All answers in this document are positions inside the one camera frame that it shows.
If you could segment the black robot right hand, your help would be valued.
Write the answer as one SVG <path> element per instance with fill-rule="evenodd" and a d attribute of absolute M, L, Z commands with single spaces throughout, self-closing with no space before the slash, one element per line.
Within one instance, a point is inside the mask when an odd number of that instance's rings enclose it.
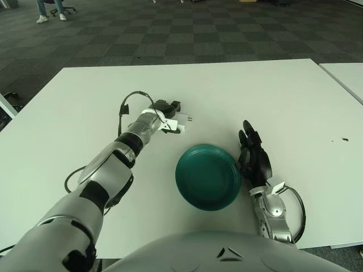
<path fill-rule="evenodd" d="M 238 133 L 240 156 L 237 169 L 246 178 L 252 188 L 264 186 L 272 177 L 272 167 L 267 153 L 261 146 L 259 133 L 247 121 L 243 121 L 243 130 Z"/>

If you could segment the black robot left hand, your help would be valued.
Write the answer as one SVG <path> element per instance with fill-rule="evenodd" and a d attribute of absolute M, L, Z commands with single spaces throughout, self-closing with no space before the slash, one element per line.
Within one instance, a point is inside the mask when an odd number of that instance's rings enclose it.
<path fill-rule="evenodd" d="M 178 127 L 175 129 L 168 123 L 168 120 L 172 120 L 177 113 L 181 111 L 181 105 L 179 101 L 173 101 L 168 103 L 165 100 L 157 100 L 152 102 L 149 106 L 153 111 L 161 112 L 163 117 L 161 118 L 161 126 L 159 127 L 164 133 L 180 134 L 181 131 Z"/>

